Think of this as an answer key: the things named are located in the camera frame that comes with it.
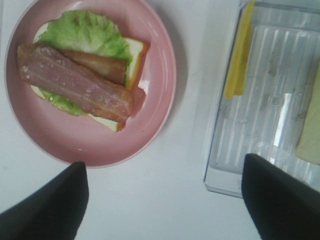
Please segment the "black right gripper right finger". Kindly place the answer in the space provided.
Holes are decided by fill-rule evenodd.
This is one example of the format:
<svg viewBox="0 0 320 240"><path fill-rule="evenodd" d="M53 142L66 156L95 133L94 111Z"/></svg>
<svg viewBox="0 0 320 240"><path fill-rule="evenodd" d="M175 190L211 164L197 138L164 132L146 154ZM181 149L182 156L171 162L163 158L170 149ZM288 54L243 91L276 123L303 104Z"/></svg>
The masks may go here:
<svg viewBox="0 0 320 240"><path fill-rule="evenodd" d="M257 154L245 155L241 192L261 239L320 238L320 193Z"/></svg>

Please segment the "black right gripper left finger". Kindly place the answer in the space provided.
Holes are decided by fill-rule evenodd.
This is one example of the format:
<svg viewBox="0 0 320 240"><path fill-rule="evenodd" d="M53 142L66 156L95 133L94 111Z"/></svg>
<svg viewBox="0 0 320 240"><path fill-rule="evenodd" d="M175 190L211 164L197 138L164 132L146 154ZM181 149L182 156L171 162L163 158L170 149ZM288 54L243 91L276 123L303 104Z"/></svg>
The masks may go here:
<svg viewBox="0 0 320 240"><path fill-rule="evenodd" d="M73 240L89 201L87 170L75 162L0 214L2 240Z"/></svg>

